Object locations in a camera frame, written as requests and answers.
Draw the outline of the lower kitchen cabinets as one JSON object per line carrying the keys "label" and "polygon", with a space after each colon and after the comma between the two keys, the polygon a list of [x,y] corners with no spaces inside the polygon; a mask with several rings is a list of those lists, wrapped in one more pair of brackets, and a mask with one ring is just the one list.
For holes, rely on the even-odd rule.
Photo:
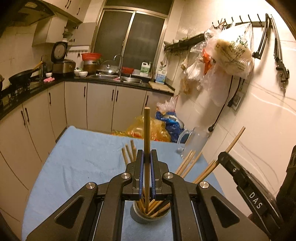
{"label": "lower kitchen cabinets", "polygon": [[124,131],[145,107],[155,115],[167,94],[94,83],[47,83],[37,94],[17,97],[1,113],[1,216],[21,240],[25,209],[48,156],[67,128],[112,135]]}

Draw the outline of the kitchen cabinets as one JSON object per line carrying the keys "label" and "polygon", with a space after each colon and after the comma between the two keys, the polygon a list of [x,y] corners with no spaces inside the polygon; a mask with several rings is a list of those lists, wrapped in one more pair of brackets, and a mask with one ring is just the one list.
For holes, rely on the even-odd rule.
{"label": "kitchen cabinets", "polygon": [[155,115],[167,94],[94,83],[47,83],[37,94],[17,97],[1,113],[1,216],[21,240],[25,209],[48,156],[67,128],[112,135],[124,131],[145,107]]}
{"label": "kitchen cabinets", "polygon": [[83,23],[90,0],[43,1],[54,15],[38,21],[33,46],[54,44],[67,40],[72,46],[76,42],[75,34]]}

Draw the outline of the dark kitchen window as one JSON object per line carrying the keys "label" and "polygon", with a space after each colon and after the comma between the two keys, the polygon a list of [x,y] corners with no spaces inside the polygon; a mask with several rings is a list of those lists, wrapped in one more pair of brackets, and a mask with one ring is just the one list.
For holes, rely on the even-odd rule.
{"label": "dark kitchen window", "polygon": [[173,1],[105,1],[93,36],[92,52],[102,61],[123,56],[124,67],[155,63]]}

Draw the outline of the upper kitchen cabinets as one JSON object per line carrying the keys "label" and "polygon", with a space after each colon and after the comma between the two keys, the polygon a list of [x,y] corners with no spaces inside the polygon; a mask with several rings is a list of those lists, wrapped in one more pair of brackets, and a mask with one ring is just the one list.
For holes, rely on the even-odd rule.
{"label": "upper kitchen cabinets", "polygon": [[90,0],[43,1],[54,15],[38,21],[33,46],[54,44],[67,40],[72,46],[76,42],[75,34],[83,23]]}

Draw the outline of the wooden chopstick tall right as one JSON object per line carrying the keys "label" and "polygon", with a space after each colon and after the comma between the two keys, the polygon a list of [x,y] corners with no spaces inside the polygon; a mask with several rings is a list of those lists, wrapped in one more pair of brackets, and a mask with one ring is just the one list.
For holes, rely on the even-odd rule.
{"label": "wooden chopstick tall right", "polygon": [[[194,161],[191,163],[191,165],[189,166],[189,168],[186,169],[186,171],[184,173],[182,173],[180,176],[182,178],[185,178],[187,176],[187,174],[191,171],[191,169],[194,167],[194,165],[196,164],[196,162],[198,161],[198,159],[201,157],[202,152],[200,152],[196,158],[194,159]],[[163,206],[162,208],[158,209],[156,212],[154,212],[151,217],[157,217],[159,216],[162,212],[168,210],[170,208],[170,203],[166,204],[165,206]]]}

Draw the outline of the black utensil holder cup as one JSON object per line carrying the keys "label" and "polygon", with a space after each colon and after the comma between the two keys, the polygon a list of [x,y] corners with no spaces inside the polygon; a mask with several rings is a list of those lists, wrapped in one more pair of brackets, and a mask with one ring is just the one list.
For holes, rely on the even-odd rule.
{"label": "black utensil holder cup", "polygon": [[139,207],[138,205],[138,201],[134,201],[132,203],[132,206],[130,208],[130,216],[132,217],[132,219],[140,224],[150,224],[150,223],[158,223],[161,220],[163,220],[165,217],[168,216],[168,214],[170,213],[170,210],[166,210],[164,212],[162,212],[160,214],[160,216],[157,217],[149,217],[147,216]]}

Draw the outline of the blue towel mat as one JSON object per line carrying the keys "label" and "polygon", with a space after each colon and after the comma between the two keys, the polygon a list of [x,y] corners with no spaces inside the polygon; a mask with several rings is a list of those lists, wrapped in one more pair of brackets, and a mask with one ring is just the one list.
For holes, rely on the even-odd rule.
{"label": "blue towel mat", "polygon": [[[131,138],[81,130],[73,126],[48,156],[32,188],[25,209],[21,240],[26,240],[38,225],[56,211],[88,182],[109,182],[125,171],[121,148]],[[181,164],[177,149],[182,144],[151,141],[158,159],[175,172]],[[121,240],[173,240],[170,212],[148,224],[135,222],[130,216],[131,201],[125,202]]]}

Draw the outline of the long diagonal wooden chopstick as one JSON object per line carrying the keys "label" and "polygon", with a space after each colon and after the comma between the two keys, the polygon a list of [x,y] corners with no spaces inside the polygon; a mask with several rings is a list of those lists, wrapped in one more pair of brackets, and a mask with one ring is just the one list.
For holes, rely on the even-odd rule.
{"label": "long diagonal wooden chopstick", "polygon": [[124,161],[125,161],[125,164],[128,165],[129,162],[128,162],[128,158],[127,158],[127,156],[126,156],[125,149],[122,148],[121,151],[122,151],[122,156],[123,156],[123,159],[124,159]]}

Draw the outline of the clear glass mug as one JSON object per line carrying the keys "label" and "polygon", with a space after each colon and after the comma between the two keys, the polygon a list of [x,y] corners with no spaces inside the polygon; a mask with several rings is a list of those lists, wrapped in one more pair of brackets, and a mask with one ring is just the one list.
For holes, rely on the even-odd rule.
{"label": "clear glass mug", "polygon": [[181,157],[184,159],[189,152],[195,151],[199,154],[203,149],[209,138],[209,132],[199,126],[194,127],[192,130],[185,129],[178,138],[178,144],[185,144],[179,150]]}

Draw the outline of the blue plastic bag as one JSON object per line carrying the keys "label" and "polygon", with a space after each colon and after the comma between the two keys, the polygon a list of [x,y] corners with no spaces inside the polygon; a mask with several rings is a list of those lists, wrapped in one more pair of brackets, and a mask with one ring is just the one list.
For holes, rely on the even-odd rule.
{"label": "blue plastic bag", "polygon": [[165,123],[165,129],[171,137],[171,142],[177,143],[181,134],[187,130],[183,121],[177,117],[174,111],[168,111],[164,114],[157,111],[155,118]]}

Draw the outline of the wooden cutting board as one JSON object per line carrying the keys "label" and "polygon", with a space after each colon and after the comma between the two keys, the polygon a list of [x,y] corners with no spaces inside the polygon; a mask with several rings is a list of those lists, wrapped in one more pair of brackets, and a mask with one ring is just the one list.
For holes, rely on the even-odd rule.
{"label": "wooden cutting board", "polygon": [[168,85],[165,85],[165,84],[160,84],[160,83],[149,81],[149,85],[154,90],[159,90],[159,91],[163,91],[163,92],[169,92],[169,93],[172,93],[172,94],[175,93],[174,90],[172,90]]}

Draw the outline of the blue label bottle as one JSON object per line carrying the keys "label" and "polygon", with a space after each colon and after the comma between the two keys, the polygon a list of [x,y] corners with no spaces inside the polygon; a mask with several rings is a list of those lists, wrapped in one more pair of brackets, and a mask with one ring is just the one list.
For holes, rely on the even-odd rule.
{"label": "blue label bottle", "polygon": [[155,82],[159,83],[159,84],[165,84],[166,77],[167,77],[167,71],[166,70],[159,70],[157,73]]}

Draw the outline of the clear hanging plastic bags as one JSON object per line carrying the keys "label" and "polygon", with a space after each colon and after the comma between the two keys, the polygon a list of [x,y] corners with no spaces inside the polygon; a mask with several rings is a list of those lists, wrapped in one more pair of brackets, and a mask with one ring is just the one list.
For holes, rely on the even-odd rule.
{"label": "clear hanging plastic bags", "polygon": [[216,106],[222,106],[228,98],[231,76],[206,53],[206,45],[204,41],[191,48],[196,58],[191,65],[182,66],[180,92],[191,95],[194,89],[205,90]]}

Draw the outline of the chrome sink faucet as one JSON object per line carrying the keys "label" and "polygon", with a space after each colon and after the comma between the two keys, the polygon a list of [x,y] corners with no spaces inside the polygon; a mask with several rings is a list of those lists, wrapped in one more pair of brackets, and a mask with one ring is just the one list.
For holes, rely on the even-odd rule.
{"label": "chrome sink faucet", "polygon": [[118,78],[121,78],[121,70],[122,70],[122,63],[123,63],[123,56],[121,54],[117,54],[114,56],[114,61],[116,60],[116,58],[119,58],[118,61]]}

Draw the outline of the glass pot lid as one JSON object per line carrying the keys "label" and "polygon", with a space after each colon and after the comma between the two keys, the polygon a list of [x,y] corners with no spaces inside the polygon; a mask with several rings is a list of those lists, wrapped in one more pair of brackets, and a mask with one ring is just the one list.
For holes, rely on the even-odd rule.
{"label": "glass pot lid", "polygon": [[119,72],[119,66],[114,60],[106,60],[100,64],[99,71],[103,74],[113,75]]}

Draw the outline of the white printed hanging bag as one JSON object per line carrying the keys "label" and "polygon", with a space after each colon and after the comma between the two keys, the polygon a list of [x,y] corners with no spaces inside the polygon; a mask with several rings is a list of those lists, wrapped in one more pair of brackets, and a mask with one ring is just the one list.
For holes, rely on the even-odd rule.
{"label": "white printed hanging bag", "polygon": [[226,73],[246,79],[254,66],[252,24],[216,33],[208,40],[205,51]]}

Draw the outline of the black rice cooker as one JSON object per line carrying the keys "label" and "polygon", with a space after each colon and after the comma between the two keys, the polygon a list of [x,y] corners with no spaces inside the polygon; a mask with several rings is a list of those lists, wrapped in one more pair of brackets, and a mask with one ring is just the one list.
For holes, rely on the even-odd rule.
{"label": "black rice cooker", "polygon": [[69,75],[74,73],[76,63],[66,59],[68,43],[56,42],[51,52],[52,73],[55,75]]}

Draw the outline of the white detergent jug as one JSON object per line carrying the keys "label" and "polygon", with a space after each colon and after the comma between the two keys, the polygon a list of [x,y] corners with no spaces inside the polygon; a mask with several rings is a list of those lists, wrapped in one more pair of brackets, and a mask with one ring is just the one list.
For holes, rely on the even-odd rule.
{"label": "white detergent jug", "polygon": [[140,76],[148,77],[149,72],[150,72],[150,68],[151,68],[151,63],[150,62],[143,62],[141,64],[141,68],[140,68]]}

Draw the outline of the black frying pan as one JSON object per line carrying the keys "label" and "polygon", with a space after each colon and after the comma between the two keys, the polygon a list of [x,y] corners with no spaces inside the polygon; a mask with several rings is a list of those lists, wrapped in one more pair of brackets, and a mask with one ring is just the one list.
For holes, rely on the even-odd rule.
{"label": "black frying pan", "polygon": [[36,71],[38,71],[39,67],[43,64],[43,61],[40,61],[33,69],[29,69],[26,71],[22,71],[18,74],[15,74],[9,78],[9,82],[11,85],[25,85],[29,82],[30,77]]}

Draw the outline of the red basin on pot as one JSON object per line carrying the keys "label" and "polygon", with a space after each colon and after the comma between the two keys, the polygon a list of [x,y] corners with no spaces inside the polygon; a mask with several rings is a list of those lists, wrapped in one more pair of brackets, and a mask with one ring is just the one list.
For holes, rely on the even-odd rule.
{"label": "red basin on pot", "polygon": [[83,53],[82,60],[83,61],[96,61],[101,57],[100,53]]}

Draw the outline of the black range hood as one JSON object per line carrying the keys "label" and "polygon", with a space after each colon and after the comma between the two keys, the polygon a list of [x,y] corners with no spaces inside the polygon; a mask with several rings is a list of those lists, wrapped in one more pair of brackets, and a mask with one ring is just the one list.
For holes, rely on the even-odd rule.
{"label": "black range hood", "polygon": [[9,26],[25,27],[54,15],[54,12],[41,1],[17,1],[5,20]]}

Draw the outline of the black wall hook rail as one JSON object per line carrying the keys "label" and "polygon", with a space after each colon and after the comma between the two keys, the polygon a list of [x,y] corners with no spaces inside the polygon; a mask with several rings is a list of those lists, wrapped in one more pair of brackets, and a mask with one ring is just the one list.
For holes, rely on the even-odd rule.
{"label": "black wall hook rail", "polygon": [[265,21],[260,19],[259,14],[257,14],[257,18],[258,21],[252,21],[250,15],[248,15],[248,21],[244,22],[241,16],[239,16],[239,22],[236,23],[234,22],[233,18],[231,18],[232,23],[229,24],[226,22],[226,19],[218,21],[218,26],[214,26],[214,24],[212,24],[211,27],[203,33],[194,35],[193,37],[184,40],[178,40],[178,42],[175,44],[165,44],[164,51],[166,53],[176,53],[178,51],[189,50],[196,44],[204,41],[207,42],[213,36],[219,34],[224,30],[228,30],[229,28],[234,28],[243,24],[252,24],[252,27],[254,28],[264,28]]}

